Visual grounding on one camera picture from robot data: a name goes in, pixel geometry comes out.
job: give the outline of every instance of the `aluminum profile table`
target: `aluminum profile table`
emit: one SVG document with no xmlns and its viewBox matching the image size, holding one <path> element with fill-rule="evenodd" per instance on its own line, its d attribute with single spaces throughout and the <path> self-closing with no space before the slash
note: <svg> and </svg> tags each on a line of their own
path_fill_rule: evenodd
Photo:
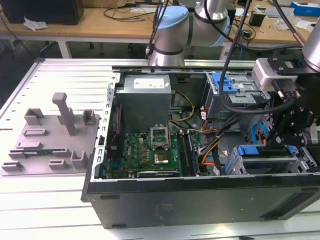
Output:
<svg viewBox="0 0 320 240">
<path fill-rule="evenodd" d="M 186 64 L 218 67 L 223 65 L 223 61 L 198 60 L 186 61 Z M 253 66 L 252 61 L 234 61 L 231 64 Z M 57 110 L 49 104 L 53 91 L 66 92 L 68 105 L 75 113 L 83 109 L 94 109 L 100 114 L 108 88 L 106 79 L 112 74 L 112 66 L 115 65 L 146 66 L 147 63 L 144 60 L 128 59 L 47 59 L 35 62 L 0 110 L 0 164 L 8 158 L 9 149 L 25 125 L 24 114 L 27 108 L 41 107 L 45 114 L 57 114 Z M 283 221 L 105 230 L 91 204 L 80 200 L 84 179 L 84 174 L 0 177 L 0 239 L 320 238 L 320 201 Z"/>
</svg>

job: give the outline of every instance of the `red wire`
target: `red wire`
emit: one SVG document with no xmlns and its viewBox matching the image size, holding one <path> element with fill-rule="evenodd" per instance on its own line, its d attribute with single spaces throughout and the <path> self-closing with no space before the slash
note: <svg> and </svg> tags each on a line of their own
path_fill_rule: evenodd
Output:
<svg viewBox="0 0 320 240">
<path fill-rule="evenodd" d="M 116 136 L 118 135 L 118 130 L 119 130 L 119 111 L 120 111 L 120 108 L 119 106 L 116 107 L 116 130 L 115 130 L 115 134 L 109 144 L 109 146 L 107 148 L 110 148 L 111 145 L 114 143 L 114 140 L 116 139 Z"/>
</svg>

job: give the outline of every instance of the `green motherboard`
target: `green motherboard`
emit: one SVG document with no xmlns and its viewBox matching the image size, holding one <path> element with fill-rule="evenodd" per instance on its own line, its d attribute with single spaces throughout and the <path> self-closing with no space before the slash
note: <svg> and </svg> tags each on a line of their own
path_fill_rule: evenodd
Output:
<svg viewBox="0 0 320 240">
<path fill-rule="evenodd" d="M 152 141 L 161 143 L 166 140 L 165 133 L 155 134 L 151 141 L 150 132 L 126 133 L 124 136 L 123 156 L 120 162 L 111 162 L 107 170 L 109 178 L 133 178 L 135 173 L 142 171 L 175 171 L 179 177 L 183 176 L 181 149 L 179 149 L 178 136 L 176 132 L 168 134 L 169 147 L 155 148 Z M 191 134 L 192 147 L 196 154 L 201 148 L 200 136 Z"/>
</svg>

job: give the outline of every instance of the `wooden table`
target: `wooden table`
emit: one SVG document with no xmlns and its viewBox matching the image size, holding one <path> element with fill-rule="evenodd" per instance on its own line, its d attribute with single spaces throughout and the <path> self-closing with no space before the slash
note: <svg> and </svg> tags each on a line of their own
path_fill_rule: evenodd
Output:
<svg viewBox="0 0 320 240">
<path fill-rule="evenodd" d="M 307 0 L 307 2 L 320 2 L 319 0 Z M 261 7 L 272 7 L 264 0 L 253 0 L 251 9 L 256 5 Z M 116 13 L 117 18 L 136 16 L 140 13 Z M 98 42 L 98 43 L 147 43 L 149 41 L 152 22 L 147 17 L 143 17 L 145 21 L 138 22 L 121 22 L 104 16 L 101 8 L 85 8 L 84 15 L 76 26 L 48 24 L 47 29 L 32 31 L 23 24 L 11 24 L 6 18 L 5 22 L 9 29 L 21 40 L 40 40 L 40 41 L 56 41 L 59 44 L 63 58 L 71 58 L 68 42 Z M 316 17 L 302 17 L 303 19 L 316 22 Z M 278 31 L 274 27 L 275 19 L 265 18 L 261 27 L 253 27 L 256 31 L 254 40 L 250 46 L 258 48 L 276 47 L 285 44 L 296 44 L 289 30 Z M 310 33 L 304 29 L 297 28 L 297 31 L 308 39 Z M 0 22 L 0 39 L 15 38 L 7 31 L 4 24 Z M 226 41 L 224 44 L 220 59 L 224 59 L 231 43 Z"/>
<path fill-rule="evenodd" d="M 114 17 L 125 18 L 141 13 L 116 13 Z M 152 22 L 145 16 L 144 21 L 121 22 L 105 17 L 101 8 L 85 8 L 78 25 L 48 24 L 48 28 L 32 31 L 23 24 L 9 23 L 3 17 L 8 28 L 20 40 L 56 41 L 63 58 L 71 58 L 68 42 L 97 43 L 148 43 L 152 31 Z M 0 39 L 15 40 L 0 21 Z"/>
<path fill-rule="evenodd" d="M 299 1 L 300 3 L 317 3 L 319 4 L 319 0 L 301 0 Z M 253 0 L 250 9 L 249 9 L 249 15 L 251 15 L 251 11 L 259 5 L 260 7 L 263 8 L 270 8 L 273 7 L 270 3 L 264 0 Z M 307 17 L 307 16 L 297 16 L 303 20 L 310 21 L 310 22 L 317 22 L 317 17 Z M 249 24 L 249 18 L 248 16 L 245 20 L 246 24 Z M 274 18 L 267 18 L 265 17 L 263 19 L 262 25 L 261 26 L 253 26 L 253 29 L 256 32 L 255 38 L 250 42 L 249 46 L 250 47 L 256 47 L 256 48 L 272 48 L 272 47 L 277 47 L 281 45 L 287 45 L 287 44 L 298 44 L 295 38 L 293 37 L 291 31 L 289 30 L 282 30 L 279 31 L 275 28 L 275 22 L 277 20 Z M 252 31 L 250 27 L 244 26 L 244 29 Z M 236 26 L 232 26 L 232 29 L 230 31 L 230 37 L 235 36 L 235 32 L 237 30 Z M 301 36 L 307 40 L 310 32 L 308 32 L 305 29 L 302 28 L 296 28 L 296 31 L 301 34 Z M 221 52 L 220 59 L 225 60 L 227 57 L 227 54 L 230 50 L 231 47 L 231 42 L 230 41 L 225 41 L 223 43 L 223 50 Z"/>
</svg>

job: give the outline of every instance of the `blue box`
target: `blue box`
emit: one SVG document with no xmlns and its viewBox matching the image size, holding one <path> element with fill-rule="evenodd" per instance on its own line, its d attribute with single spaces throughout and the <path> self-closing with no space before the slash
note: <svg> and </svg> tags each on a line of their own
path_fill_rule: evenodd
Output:
<svg viewBox="0 0 320 240">
<path fill-rule="evenodd" d="M 294 15 L 297 16 L 309 16 L 319 17 L 320 16 L 320 5 L 315 3 L 308 3 L 306 5 L 299 4 L 298 2 L 292 2 L 290 8 L 294 8 Z"/>
</svg>

